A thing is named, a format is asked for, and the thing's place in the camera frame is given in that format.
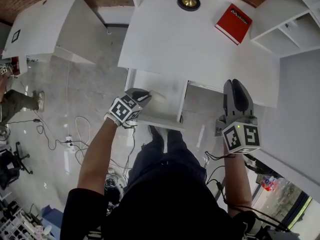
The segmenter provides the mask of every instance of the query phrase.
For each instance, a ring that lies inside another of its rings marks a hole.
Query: shoe
[[[155,127],[153,125],[148,125],[149,133],[152,136],[152,139],[162,138],[159,127]]]
[[[40,91],[38,96],[38,112],[43,112],[44,111],[44,106],[45,106],[45,93],[43,91]]]

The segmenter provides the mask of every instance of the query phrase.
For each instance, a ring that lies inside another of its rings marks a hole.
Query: concrete floor
[[[75,118],[85,117],[90,122],[91,140],[103,124],[103,117],[109,110],[115,97],[123,93],[127,70],[117,67],[121,47],[125,38],[125,28],[112,29],[112,45],[108,53],[97,65],[70,63],[67,60],[53,56],[49,63],[30,63],[28,72],[15,79],[11,88],[21,93],[28,89],[45,92],[45,109],[39,116],[46,122],[45,132],[50,139],[50,147],[55,146],[55,140],[64,142],[69,133],[73,140],[79,140]],[[205,151],[212,152],[215,147],[215,120],[223,114],[223,95],[211,90],[189,86],[183,107],[184,127],[183,138],[188,148],[197,157],[201,165],[205,164]],[[14,121],[25,121],[37,118],[33,111],[26,110],[17,113]],[[11,124],[10,144],[21,143],[23,151],[30,154],[24,162],[31,167],[33,174],[22,171],[20,178],[6,189],[12,191],[22,207],[27,210],[34,204],[37,210],[50,205],[60,211],[64,210],[68,193],[77,186],[80,165],[75,154],[69,153],[65,145],[57,144],[55,150],[49,150],[45,136],[38,134],[34,122]],[[89,126],[83,119],[77,120],[79,133],[83,141],[89,137]],[[119,128],[112,146],[111,158],[124,166],[128,154],[133,147],[131,129]],[[135,134],[135,149],[130,157],[131,167],[141,145],[151,140],[148,127],[139,124]],[[223,164],[223,160],[211,161],[208,174]],[[214,178],[222,181],[224,169],[218,169]],[[209,186],[213,194],[216,185]]]

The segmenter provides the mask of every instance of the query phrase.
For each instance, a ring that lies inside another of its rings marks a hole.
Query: red book
[[[231,4],[215,27],[238,45],[245,38],[251,23],[252,20],[244,12]]]

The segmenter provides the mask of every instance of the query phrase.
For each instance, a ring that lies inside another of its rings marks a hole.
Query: black pants
[[[147,145],[143,145],[136,156],[132,169],[129,171],[127,187],[133,184],[143,174],[157,166],[179,164],[201,181],[205,181],[206,170],[187,148],[182,134],[177,130],[168,131],[167,153],[164,153],[165,142],[159,135],[154,137]]]
[[[22,108],[38,110],[38,100],[16,90],[10,90],[4,94],[1,102],[2,120],[0,125],[5,125]]]

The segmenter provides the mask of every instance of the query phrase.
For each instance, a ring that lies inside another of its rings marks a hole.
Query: person
[[[16,90],[7,89],[7,82],[10,77],[9,71],[0,75],[0,126],[4,126],[22,108],[43,112],[45,93],[43,91],[33,92],[33,97],[29,97]]]
[[[233,205],[226,212],[206,186],[206,171],[187,149],[182,134],[167,131],[168,152],[164,154],[164,140],[154,126],[149,126],[152,141],[142,146],[129,171],[122,200],[106,216],[108,197],[104,196],[104,185],[116,130],[117,125],[107,118],[92,140],[77,188],[68,194],[61,240],[184,235],[242,239],[244,225],[236,218],[248,209],[233,207],[252,205],[242,155],[224,159],[226,200]]]

